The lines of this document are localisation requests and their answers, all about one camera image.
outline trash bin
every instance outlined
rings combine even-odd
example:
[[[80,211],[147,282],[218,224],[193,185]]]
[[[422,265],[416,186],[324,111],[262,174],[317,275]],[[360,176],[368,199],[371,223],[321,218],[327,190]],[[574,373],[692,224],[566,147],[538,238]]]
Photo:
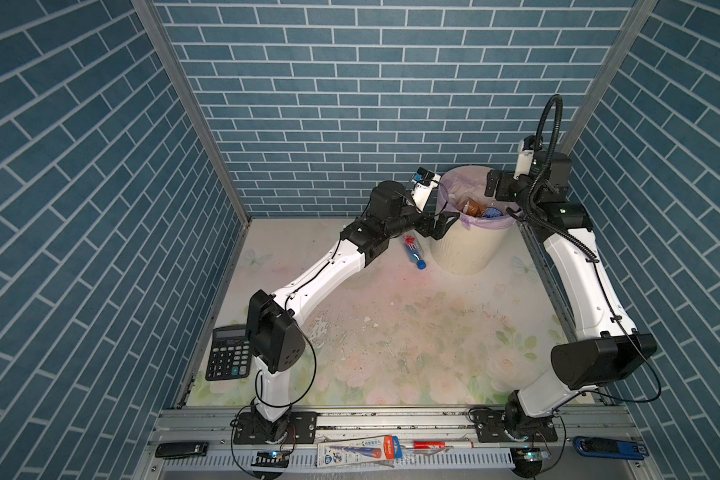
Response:
[[[517,204],[485,196],[485,181],[490,170],[480,165],[465,165],[450,170],[440,179],[438,212],[443,206],[445,211],[457,212],[459,202],[470,197],[503,214],[495,218],[478,218],[462,213],[442,239],[431,240],[432,258],[453,274],[472,275],[485,268],[501,239],[514,225],[515,219],[507,215],[507,207],[516,210]]]

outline calculator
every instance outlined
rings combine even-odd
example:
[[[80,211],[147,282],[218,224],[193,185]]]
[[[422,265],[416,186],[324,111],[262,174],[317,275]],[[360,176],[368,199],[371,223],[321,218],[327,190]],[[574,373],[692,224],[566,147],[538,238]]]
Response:
[[[244,379],[250,373],[251,352],[246,326],[223,326],[213,330],[206,380]]]

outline calculator screen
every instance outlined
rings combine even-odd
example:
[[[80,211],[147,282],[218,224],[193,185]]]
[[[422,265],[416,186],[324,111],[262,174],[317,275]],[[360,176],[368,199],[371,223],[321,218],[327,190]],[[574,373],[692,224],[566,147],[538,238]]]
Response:
[[[246,334],[246,331],[244,329],[222,330],[221,332],[216,332],[216,338],[217,339],[228,339],[233,336],[244,336],[245,334]]]

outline brick wall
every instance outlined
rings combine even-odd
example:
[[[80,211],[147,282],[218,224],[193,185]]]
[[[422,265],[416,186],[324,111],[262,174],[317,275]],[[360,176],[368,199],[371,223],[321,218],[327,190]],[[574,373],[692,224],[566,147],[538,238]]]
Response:
[[[614,287],[659,341],[632,406],[666,478],[720,478],[720,0],[660,0],[576,145]],[[652,396],[642,369],[619,387]]]
[[[128,0],[0,0],[0,479],[133,472],[239,228]]]
[[[513,163],[552,93],[571,118],[633,1],[158,5],[250,211],[336,216],[420,165]]]

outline floral pattern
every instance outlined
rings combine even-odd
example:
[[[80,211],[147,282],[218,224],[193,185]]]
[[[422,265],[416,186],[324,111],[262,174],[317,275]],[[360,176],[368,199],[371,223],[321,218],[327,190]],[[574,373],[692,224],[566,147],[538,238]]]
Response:
[[[336,241],[346,220],[255,220],[216,326],[244,323],[250,295],[296,278]],[[288,231],[287,241],[281,232]],[[503,403],[549,365],[564,342],[517,227],[473,276],[427,255],[411,264],[398,240],[341,284],[303,326],[318,361],[303,403],[320,406]],[[292,396],[312,377],[307,351],[291,369]],[[207,382],[202,360],[189,406],[241,406],[252,380]]]

